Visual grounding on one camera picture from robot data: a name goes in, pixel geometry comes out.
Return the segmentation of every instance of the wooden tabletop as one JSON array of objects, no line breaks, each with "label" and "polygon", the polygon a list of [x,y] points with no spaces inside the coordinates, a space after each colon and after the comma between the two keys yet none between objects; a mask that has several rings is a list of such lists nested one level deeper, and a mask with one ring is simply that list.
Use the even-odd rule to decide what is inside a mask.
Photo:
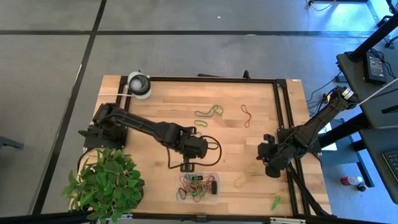
[{"label": "wooden tabletop", "polygon": [[[117,93],[120,76],[106,75],[99,93]],[[308,117],[302,83],[287,80],[295,125],[303,124]],[[159,122],[173,122],[181,126],[193,126],[195,111],[208,111],[213,105],[221,105],[224,113],[211,118],[200,118],[208,127],[197,127],[203,135],[219,140],[223,154],[220,162],[211,167],[195,166],[195,172],[216,172],[220,177],[220,201],[216,205],[178,203],[175,198],[179,169],[167,168],[167,152],[152,136],[130,129],[125,154],[130,154],[145,180],[144,198],[134,212],[208,214],[208,215],[292,215],[286,174],[273,179],[265,175],[264,165],[256,160],[257,145],[266,133],[276,136],[279,127],[271,84],[266,83],[215,83],[215,82],[151,82],[152,94],[148,99],[131,98],[130,113]],[[287,118],[283,94],[280,90],[284,122]],[[114,103],[116,96],[99,96],[96,108],[102,103]],[[252,114],[250,127],[244,123],[248,115],[241,111],[246,105]],[[172,165],[182,162],[173,150]],[[218,151],[208,151],[201,163],[212,163]],[[319,161],[311,154],[302,158],[305,183],[317,202],[328,212],[329,200]],[[285,195],[278,207],[271,211],[275,194]],[[302,210],[300,191],[296,186],[299,211]]]}]

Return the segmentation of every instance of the plastic tray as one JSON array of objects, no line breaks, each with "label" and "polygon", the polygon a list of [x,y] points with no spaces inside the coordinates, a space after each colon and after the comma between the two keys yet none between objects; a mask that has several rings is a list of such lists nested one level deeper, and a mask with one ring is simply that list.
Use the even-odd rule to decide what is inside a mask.
[{"label": "plastic tray", "polygon": [[[190,195],[190,193],[187,193],[185,198],[183,199],[184,192],[182,189],[184,189],[184,177],[186,175],[189,175],[189,177],[192,177],[194,175],[197,176],[203,176],[203,182],[206,182],[207,178],[210,177],[211,175],[215,178],[217,181],[217,194],[213,195],[211,192],[206,192],[204,196],[195,196],[195,198]],[[202,173],[202,172],[194,172],[194,173],[179,173],[177,176],[177,189],[175,193],[175,198],[178,202],[180,203],[202,203],[202,204],[217,204],[220,201],[220,177],[217,173],[210,172],[210,173]]]}]

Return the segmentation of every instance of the green leaves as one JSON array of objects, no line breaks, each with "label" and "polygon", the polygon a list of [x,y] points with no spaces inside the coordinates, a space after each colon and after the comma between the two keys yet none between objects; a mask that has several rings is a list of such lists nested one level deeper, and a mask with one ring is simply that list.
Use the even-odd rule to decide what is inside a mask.
[{"label": "green leaves", "polygon": [[144,180],[130,155],[121,150],[103,149],[96,151],[98,159],[94,164],[85,161],[78,177],[69,173],[69,185],[62,195],[71,200],[72,210],[94,210],[87,216],[90,220],[106,218],[116,222],[123,213],[130,213],[142,199]]}]

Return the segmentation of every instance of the white cable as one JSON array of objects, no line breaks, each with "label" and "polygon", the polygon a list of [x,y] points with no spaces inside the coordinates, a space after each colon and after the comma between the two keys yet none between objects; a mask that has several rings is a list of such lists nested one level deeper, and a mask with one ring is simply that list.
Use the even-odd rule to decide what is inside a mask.
[{"label": "white cable", "polygon": [[398,78],[394,79],[393,81],[391,81],[390,83],[388,83],[387,85],[383,86],[380,90],[374,92],[372,95],[368,96],[365,100],[361,101],[360,103],[358,103],[358,106],[365,103],[366,101],[370,100],[372,97],[374,97],[376,94],[380,93],[380,91],[383,91],[383,89],[391,86],[394,82],[398,81]]},{"label": "white cable", "polygon": [[98,94],[98,96],[135,96],[135,95],[121,94],[121,93],[102,93]]},{"label": "white cable", "polygon": [[314,5],[313,5],[313,3],[311,4],[311,6],[316,10],[316,11],[318,11],[318,12],[320,12],[320,11],[323,11],[323,10],[325,10],[325,9],[327,9],[327,8],[329,8],[333,3],[335,3],[337,0],[334,0],[332,3],[330,3],[327,7],[324,7],[323,9],[317,9]]}]

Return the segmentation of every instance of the power adapter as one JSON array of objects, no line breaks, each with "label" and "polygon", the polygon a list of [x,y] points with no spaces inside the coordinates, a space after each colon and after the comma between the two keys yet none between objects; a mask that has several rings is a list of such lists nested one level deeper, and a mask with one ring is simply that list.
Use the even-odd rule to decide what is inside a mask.
[{"label": "power adapter", "polygon": [[365,82],[376,85],[387,83],[387,77],[384,75],[383,61],[371,52],[366,52],[363,57],[363,71]]}]

